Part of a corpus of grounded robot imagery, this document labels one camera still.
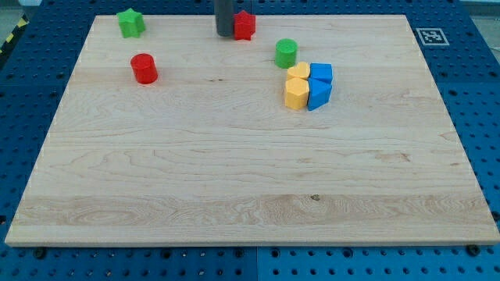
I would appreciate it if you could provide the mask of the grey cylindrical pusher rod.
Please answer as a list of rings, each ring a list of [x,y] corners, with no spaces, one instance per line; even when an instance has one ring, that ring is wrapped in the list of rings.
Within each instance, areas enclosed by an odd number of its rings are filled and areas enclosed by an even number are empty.
[[[221,37],[234,34],[234,3],[232,0],[214,0],[216,32]]]

